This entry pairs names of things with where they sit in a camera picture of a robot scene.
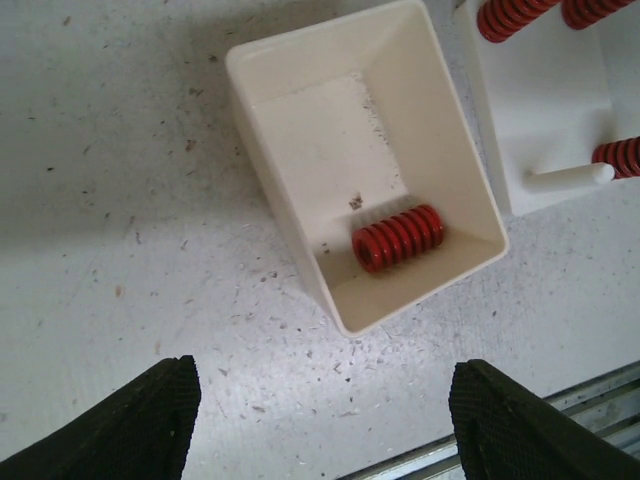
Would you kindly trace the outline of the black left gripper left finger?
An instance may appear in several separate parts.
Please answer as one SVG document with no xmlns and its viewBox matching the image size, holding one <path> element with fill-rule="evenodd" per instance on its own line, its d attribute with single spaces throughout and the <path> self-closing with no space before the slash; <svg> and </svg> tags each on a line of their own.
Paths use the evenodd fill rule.
<svg viewBox="0 0 640 480">
<path fill-rule="evenodd" d="M 180 479 L 201 401 L 195 360 L 166 358 L 1 462 L 3 479 Z"/>
</svg>

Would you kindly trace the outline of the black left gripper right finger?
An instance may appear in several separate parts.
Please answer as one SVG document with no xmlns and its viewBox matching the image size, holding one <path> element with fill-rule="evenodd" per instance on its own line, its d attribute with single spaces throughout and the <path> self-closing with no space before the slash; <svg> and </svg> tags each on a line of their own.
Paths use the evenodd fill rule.
<svg viewBox="0 0 640 480">
<path fill-rule="evenodd" d="M 637 479 L 639 461 L 490 363 L 455 366 L 449 410 L 468 479 Z"/>
</svg>

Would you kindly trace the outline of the red large spring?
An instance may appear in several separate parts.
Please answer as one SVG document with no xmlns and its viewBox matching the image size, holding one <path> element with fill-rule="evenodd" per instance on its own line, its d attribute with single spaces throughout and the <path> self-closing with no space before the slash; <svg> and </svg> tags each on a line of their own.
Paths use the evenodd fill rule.
<svg viewBox="0 0 640 480">
<path fill-rule="evenodd" d="M 591 161 L 606 163 L 614 169 L 614 179 L 626 179 L 640 176 L 640 138 L 633 137 L 595 148 Z"/>
<path fill-rule="evenodd" d="M 555 7 L 559 0 L 490 0 L 478 10 L 476 24 L 481 35 L 502 43 Z"/>
<path fill-rule="evenodd" d="M 565 0 L 561 13 L 567 26 L 583 30 L 632 3 L 634 0 Z"/>
</svg>

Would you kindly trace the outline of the white parts tray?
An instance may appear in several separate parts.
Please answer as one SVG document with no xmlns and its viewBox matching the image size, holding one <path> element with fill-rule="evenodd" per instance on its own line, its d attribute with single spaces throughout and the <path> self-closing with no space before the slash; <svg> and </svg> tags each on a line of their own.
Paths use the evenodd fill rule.
<svg viewBox="0 0 640 480">
<path fill-rule="evenodd" d="M 426 6 L 394 1 L 245 43 L 234 119 L 310 296 L 356 337 L 503 257 L 508 237 Z M 376 274 L 352 233 L 433 207 L 442 244 Z"/>
</svg>

